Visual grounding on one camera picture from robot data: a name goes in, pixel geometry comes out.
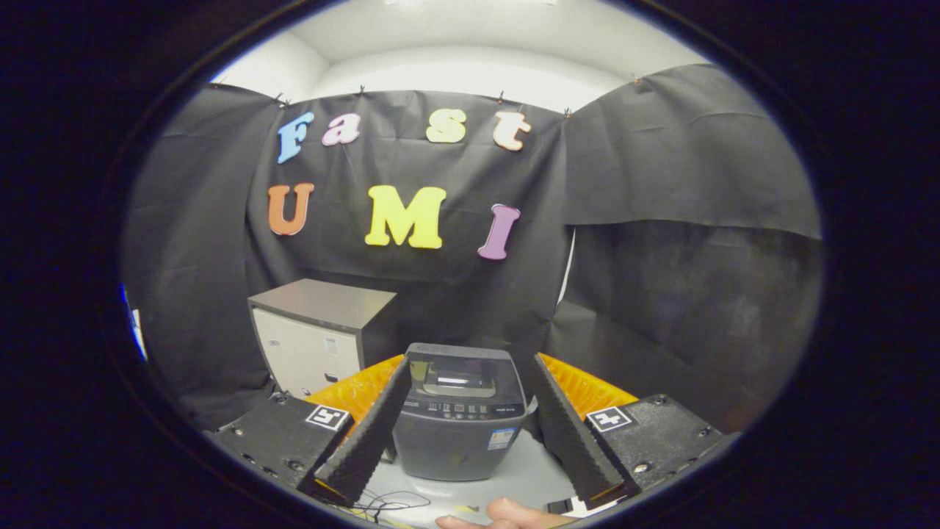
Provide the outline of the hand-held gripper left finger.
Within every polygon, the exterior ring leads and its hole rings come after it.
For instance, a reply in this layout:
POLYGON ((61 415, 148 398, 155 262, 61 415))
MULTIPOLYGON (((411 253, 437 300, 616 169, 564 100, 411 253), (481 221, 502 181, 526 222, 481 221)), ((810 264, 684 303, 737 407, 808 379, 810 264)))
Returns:
POLYGON ((208 438, 268 480, 340 508, 359 501, 412 388, 392 357, 306 398, 273 392, 208 438))

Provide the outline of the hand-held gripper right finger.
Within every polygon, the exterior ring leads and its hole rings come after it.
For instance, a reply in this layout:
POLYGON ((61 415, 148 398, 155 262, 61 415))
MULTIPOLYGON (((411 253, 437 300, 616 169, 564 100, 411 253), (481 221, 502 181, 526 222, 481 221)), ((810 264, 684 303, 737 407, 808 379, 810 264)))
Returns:
POLYGON ((661 489, 737 441, 664 394, 637 398, 538 353, 523 364, 545 448, 584 503, 661 489))

